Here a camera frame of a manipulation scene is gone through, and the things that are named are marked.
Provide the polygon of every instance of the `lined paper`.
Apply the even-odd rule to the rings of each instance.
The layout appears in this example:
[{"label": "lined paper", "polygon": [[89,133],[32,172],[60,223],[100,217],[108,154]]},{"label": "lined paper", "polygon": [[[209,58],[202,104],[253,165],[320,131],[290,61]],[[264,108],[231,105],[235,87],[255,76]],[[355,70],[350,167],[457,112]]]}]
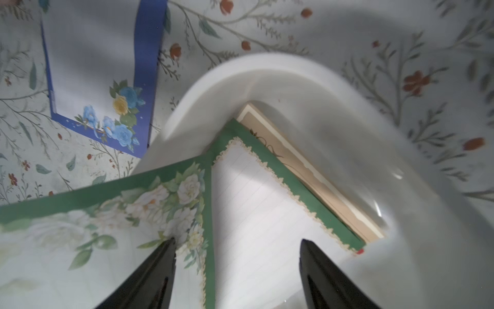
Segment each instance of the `lined paper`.
[{"label": "lined paper", "polygon": [[302,289],[300,241],[352,257],[240,143],[212,167],[216,307],[271,309]]}]

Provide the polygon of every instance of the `green-bordered notepad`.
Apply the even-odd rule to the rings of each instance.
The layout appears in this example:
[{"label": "green-bordered notepad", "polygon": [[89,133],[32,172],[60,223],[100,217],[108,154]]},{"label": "green-bordered notepad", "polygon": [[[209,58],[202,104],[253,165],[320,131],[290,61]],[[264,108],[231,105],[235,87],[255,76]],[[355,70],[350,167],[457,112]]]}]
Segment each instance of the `green-bordered notepad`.
[{"label": "green-bordered notepad", "polygon": [[94,308],[171,237],[170,308],[273,308],[301,289],[301,238],[334,261],[364,245],[232,120],[202,156],[0,207],[0,304]]}]

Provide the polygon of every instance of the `blue border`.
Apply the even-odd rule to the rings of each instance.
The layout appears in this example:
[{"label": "blue border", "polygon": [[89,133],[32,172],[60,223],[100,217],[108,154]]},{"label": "blue border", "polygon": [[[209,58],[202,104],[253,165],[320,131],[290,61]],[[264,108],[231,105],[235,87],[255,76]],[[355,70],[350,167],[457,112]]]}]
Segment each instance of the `blue border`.
[{"label": "blue border", "polygon": [[[142,158],[148,148],[156,93],[156,81],[158,78],[157,59],[163,37],[166,7],[167,0],[141,0],[135,19],[135,68],[134,84],[132,86],[142,88],[142,92],[139,97],[146,102],[146,104],[139,108],[139,114],[137,114],[138,123],[133,127],[135,137],[139,140],[140,145],[134,145],[134,152],[131,152],[127,147],[122,147],[116,139],[109,138],[108,142],[105,143],[111,148],[126,152],[138,158]],[[56,114],[53,111],[54,92],[53,84],[51,82],[50,64],[44,39],[43,25],[41,25],[41,37],[43,40],[43,50],[46,60],[46,78],[48,83],[51,118],[72,131],[101,142],[100,139],[94,138],[94,132],[90,128],[85,129],[84,126],[79,124],[79,122],[64,117],[60,114]]]}]

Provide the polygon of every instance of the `yellow rose illustration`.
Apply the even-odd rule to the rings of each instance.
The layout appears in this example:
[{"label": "yellow rose illustration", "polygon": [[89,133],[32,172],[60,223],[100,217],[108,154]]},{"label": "yellow rose illustration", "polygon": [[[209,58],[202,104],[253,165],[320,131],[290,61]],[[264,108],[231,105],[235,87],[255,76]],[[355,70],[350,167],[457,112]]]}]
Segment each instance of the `yellow rose illustration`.
[{"label": "yellow rose illustration", "polygon": [[113,108],[119,115],[125,115],[128,113],[128,105],[124,96],[117,96],[115,100],[113,100]]}]

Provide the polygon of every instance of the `green border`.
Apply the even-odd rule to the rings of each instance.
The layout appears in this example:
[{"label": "green border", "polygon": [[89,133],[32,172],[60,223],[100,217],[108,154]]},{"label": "green border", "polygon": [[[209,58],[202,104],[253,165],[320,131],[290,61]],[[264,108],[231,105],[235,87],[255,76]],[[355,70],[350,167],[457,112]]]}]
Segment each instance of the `green border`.
[{"label": "green border", "polygon": [[356,251],[364,247],[365,242],[359,236],[324,206],[269,149],[235,119],[226,124],[211,146],[210,151],[214,154],[213,160],[226,149],[229,141],[234,137],[239,137],[247,147],[251,146],[252,151],[259,156],[259,159],[262,162],[267,162],[268,167],[274,171],[276,176],[283,178],[283,182],[288,185],[293,194],[300,196],[300,201],[307,205],[311,212],[315,212],[317,218],[321,219],[327,228],[332,228],[333,233],[339,237],[341,242],[350,245],[350,248]]},{"label": "green border", "polygon": [[213,218],[212,218],[212,201],[211,201],[211,161],[212,153],[208,152],[202,156],[201,159],[206,161],[205,173],[204,173],[204,183],[206,185],[206,190],[203,193],[205,207],[203,209],[203,229],[204,229],[204,239],[209,240],[209,245],[206,248],[206,309],[214,309],[216,303],[216,293],[215,293],[215,266],[214,266],[214,243],[213,243]]},{"label": "green border", "polygon": [[153,182],[156,176],[160,177],[161,182],[170,181],[175,178],[177,171],[183,172],[190,167],[192,163],[199,163],[200,168],[205,170],[204,179],[206,190],[203,193],[205,207],[202,214],[204,220],[204,238],[209,241],[209,245],[206,248],[206,308],[214,309],[215,279],[211,212],[211,155],[212,154],[209,153],[208,155],[181,161],[153,171],[132,175],[71,192],[0,206],[0,224],[6,224],[20,219],[34,219],[57,213],[66,213],[72,210],[85,209],[112,199],[117,195],[120,195],[121,191],[137,187],[146,188]]}]

